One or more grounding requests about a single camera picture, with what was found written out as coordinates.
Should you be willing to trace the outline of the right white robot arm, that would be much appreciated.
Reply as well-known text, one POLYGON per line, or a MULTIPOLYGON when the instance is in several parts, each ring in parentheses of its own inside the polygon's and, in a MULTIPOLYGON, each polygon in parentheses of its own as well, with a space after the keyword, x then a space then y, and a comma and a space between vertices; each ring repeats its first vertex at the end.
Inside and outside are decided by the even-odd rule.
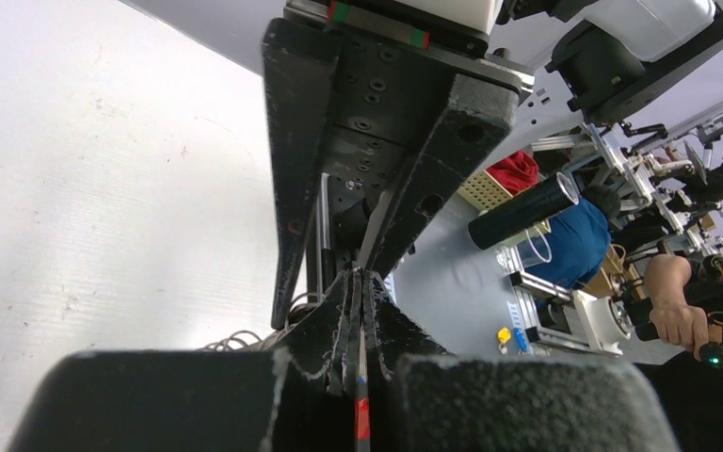
POLYGON ((474 172, 580 123, 643 109, 723 48, 713 1, 289 1, 262 42, 281 329, 327 175, 381 193, 361 264, 396 261, 474 172), (571 97, 539 113, 533 75, 490 52, 496 25, 570 24, 544 73, 571 97))

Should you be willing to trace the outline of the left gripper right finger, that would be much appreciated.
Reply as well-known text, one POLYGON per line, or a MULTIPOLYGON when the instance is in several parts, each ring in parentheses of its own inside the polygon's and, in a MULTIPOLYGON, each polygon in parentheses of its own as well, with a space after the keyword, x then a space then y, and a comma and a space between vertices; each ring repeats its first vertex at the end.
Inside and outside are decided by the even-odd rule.
POLYGON ((573 355, 449 353, 361 273, 376 451, 675 451, 649 382, 631 364, 573 355))

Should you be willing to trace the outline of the operator forearm and hand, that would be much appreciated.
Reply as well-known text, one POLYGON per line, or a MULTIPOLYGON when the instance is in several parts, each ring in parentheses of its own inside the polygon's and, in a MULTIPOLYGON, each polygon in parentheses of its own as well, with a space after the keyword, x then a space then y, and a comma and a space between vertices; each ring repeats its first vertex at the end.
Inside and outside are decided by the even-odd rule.
POLYGON ((683 347, 701 360, 699 350, 709 342, 705 312, 687 303, 684 288, 693 277, 690 262, 676 255, 652 257, 644 285, 651 300, 650 322, 665 344, 683 347))

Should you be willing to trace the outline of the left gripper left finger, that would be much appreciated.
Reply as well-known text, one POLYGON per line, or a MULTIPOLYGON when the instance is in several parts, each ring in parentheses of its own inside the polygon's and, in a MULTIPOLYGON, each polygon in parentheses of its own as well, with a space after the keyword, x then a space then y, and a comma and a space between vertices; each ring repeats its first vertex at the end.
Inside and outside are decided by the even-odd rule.
POLYGON ((12 451, 350 451, 362 275, 266 349, 91 351, 44 378, 12 451))

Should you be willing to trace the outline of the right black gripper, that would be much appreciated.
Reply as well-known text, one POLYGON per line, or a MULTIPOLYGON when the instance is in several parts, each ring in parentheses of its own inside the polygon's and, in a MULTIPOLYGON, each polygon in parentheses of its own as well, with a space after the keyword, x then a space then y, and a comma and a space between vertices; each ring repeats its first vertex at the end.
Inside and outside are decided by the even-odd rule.
POLYGON ((354 183, 387 275, 511 132, 528 76, 489 60, 506 1, 288 1, 262 42, 284 327, 321 191, 354 183))

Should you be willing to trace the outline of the keyring with coloured keys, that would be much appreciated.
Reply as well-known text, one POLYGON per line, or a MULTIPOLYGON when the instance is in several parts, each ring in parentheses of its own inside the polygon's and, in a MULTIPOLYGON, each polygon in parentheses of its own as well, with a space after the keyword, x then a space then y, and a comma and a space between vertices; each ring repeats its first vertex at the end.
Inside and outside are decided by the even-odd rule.
POLYGON ((367 451, 370 400, 363 304, 355 289, 297 301, 283 329, 235 331, 205 351, 269 354, 277 371, 265 451, 367 451))

